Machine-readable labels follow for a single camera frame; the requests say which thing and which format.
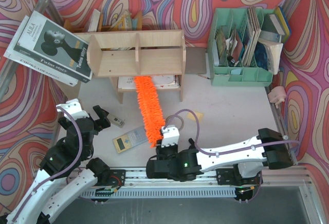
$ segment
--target yellow paper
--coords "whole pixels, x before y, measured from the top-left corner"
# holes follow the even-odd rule
[[[201,122],[202,118],[204,117],[204,114],[196,112],[196,111],[193,111],[193,112],[195,112],[195,115],[197,116],[199,122]],[[196,121],[194,116],[191,113],[187,114],[187,118],[190,119],[190,120]]]

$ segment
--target pink toy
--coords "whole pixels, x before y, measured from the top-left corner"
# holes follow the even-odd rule
[[[275,103],[276,108],[279,108],[279,104],[284,102],[284,99],[287,97],[286,91],[283,86],[277,86],[271,90],[271,92],[267,95],[269,102]]]

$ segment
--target colorful swirl fabric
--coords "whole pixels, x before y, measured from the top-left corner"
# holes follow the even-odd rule
[[[292,35],[284,46],[276,85],[291,139],[302,141],[297,159],[316,182],[329,220],[329,0],[299,0],[288,12]]]
[[[36,0],[0,0],[0,72],[3,54]],[[0,216],[30,187],[53,139],[55,105],[64,96],[48,77],[20,65],[0,103]]]
[[[63,18],[82,27],[93,9],[104,14],[104,25],[113,24],[128,10],[143,12],[143,29],[183,29],[187,43],[207,46],[213,13],[217,7],[272,9],[284,0],[53,0]]]

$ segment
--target woman portrait on book cover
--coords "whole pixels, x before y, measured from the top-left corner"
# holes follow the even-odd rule
[[[43,36],[45,42],[41,44],[42,51],[50,56],[54,56],[58,53],[57,48],[63,48],[65,52],[76,63],[79,62],[81,55],[80,48],[73,48],[65,41],[65,35],[59,31],[47,30]]]

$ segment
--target spiral notebook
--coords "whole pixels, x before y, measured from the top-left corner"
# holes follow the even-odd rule
[[[179,76],[158,75],[152,76],[152,81],[157,89],[176,89],[180,87]],[[136,89],[134,77],[119,77],[119,89]]]

